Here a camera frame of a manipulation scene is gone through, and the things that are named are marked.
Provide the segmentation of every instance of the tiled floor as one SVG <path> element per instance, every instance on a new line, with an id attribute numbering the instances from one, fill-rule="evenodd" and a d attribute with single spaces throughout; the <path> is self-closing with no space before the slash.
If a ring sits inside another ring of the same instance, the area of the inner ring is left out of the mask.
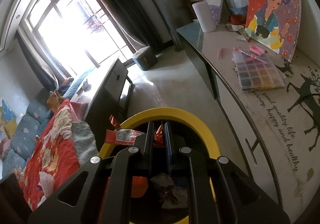
<path id="1" fill-rule="evenodd" d="M 128 117 L 158 107 L 188 111 L 209 127 L 221 154 L 246 172 L 238 145 L 218 103 L 185 53 L 177 53 L 170 47 L 160 54 L 151 70 L 144 72 L 134 65 L 128 71 L 135 84 Z"/>

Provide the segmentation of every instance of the silver screw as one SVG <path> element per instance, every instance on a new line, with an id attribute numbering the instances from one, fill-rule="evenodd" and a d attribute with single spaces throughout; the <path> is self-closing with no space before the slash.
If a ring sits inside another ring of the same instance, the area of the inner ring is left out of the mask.
<path id="1" fill-rule="evenodd" d="M 129 147 L 128 149 L 129 153 L 135 154 L 139 151 L 139 148 L 137 147 Z"/>
<path id="2" fill-rule="evenodd" d="M 181 148 L 181 152 L 184 154 L 189 154 L 191 152 L 191 149 L 189 147 L 183 147 Z"/>
<path id="3" fill-rule="evenodd" d="M 98 156 L 93 156 L 90 158 L 91 163 L 99 163 L 100 162 L 100 157 Z"/>
<path id="4" fill-rule="evenodd" d="M 220 157 L 220 158 L 219 158 L 219 162 L 220 162 L 220 163 L 224 163 L 224 164 L 226 164 L 226 163 L 228 163 L 228 162 L 229 162 L 229 159 L 228 159 L 228 158 L 226 158 L 225 156 L 222 156 L 222 157 Z"/>

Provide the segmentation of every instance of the painting of woman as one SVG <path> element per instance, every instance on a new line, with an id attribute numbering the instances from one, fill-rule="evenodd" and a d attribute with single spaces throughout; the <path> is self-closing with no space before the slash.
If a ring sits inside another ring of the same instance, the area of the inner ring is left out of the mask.
<path id="1" fill-rule="evenodd" d="M 296 45 L 292 40 L 298 37 L 300 13 L 297 0 L 249 0 L 245 30 L 251 38 L 289 60 L 288 53 L 293 53 Z"/>

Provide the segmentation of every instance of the white label on wrapper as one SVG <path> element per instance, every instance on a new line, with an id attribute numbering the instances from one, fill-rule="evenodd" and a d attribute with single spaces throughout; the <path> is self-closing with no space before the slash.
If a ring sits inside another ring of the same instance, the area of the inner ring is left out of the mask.
<path id="1" fill-rule="evenodd" d="M 132 139 L 132 130 L 131 129 L 120 129 L 117 131 L 117 141 L 129 142 Z"/>

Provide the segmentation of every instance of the window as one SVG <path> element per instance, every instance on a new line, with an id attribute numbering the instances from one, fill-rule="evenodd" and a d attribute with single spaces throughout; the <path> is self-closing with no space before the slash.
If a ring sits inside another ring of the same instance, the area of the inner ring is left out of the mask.
<path id="1" fill-rule="evenodd" d="M 38 0 L 28 21 L 37 40 L 71 74 L 135 50 L 99 0 Z"/>

